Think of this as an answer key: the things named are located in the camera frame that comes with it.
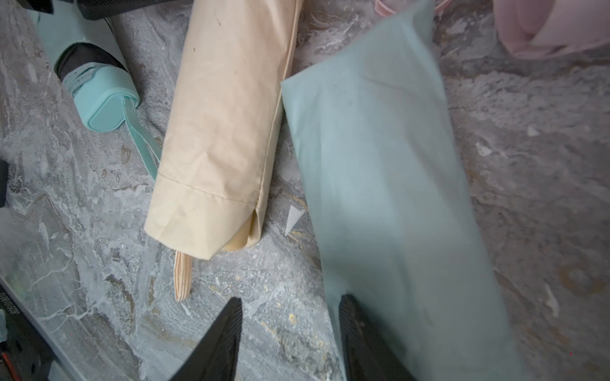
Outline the mint green umbrella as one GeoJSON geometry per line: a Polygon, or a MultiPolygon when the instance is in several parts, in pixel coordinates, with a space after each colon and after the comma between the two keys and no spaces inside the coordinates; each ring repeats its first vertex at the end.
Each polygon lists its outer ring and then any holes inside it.
{"type": "Polygon", "coordinates": [[[91,21],[71,4],[59,1],[59,6],[56,14],[27,12],[82,124],[99,133],[125,126],[148,173],[157,177],[162,148],[138,119],[141,98],[109,17],[91,21]]]}

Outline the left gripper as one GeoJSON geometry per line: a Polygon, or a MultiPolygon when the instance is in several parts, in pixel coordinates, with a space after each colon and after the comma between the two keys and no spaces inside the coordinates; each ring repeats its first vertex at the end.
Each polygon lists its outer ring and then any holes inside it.
{"type": "MultiPolygon", "coordinates": [[[[87,20],[96,21],[106,17],[113,17],[132,10],[170,3],[173,0],[64,0],[64,3],[76,7],[81,16],[87,20]]],[[[26,10],[45,14],[59,12],[59,1],[52,0],[17,0],[17,3],[26,10]]]]}

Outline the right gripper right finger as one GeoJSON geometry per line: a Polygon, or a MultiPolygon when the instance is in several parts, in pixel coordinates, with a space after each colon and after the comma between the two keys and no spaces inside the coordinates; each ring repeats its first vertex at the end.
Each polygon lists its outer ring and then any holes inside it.
{"type": "Polygon", "coordinates": [[[368,319],[356,298],[343,295],[339,326],[348,381],[415,381],[368,319]]]}

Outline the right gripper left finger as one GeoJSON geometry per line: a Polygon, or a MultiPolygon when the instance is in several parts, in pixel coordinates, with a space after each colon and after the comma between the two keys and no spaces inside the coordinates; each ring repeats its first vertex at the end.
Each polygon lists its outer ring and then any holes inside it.
{"type": "Polygon", "coordinates": [[[242,301],[231,298],[171,381],[234,381],[242,330],[242,301]]]}

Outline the beige umbrella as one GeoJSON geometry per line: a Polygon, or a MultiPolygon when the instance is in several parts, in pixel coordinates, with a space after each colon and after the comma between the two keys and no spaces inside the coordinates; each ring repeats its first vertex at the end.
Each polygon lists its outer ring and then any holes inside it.
{"type": "Polygon", "coordinates": [[[192,261],[262,235],[292,71],[300,1],[196,1],[146,233],[175,253],[185,300],[192,261]]]}

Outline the mint green sleeve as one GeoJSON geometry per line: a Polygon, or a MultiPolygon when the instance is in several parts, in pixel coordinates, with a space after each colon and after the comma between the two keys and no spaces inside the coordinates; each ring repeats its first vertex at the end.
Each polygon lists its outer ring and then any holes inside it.
{"type": "Polygon", "coordinates": [[[416,1],[281,84],[339,326],[356,298],[416,380],[524,380],[416,1]]]}

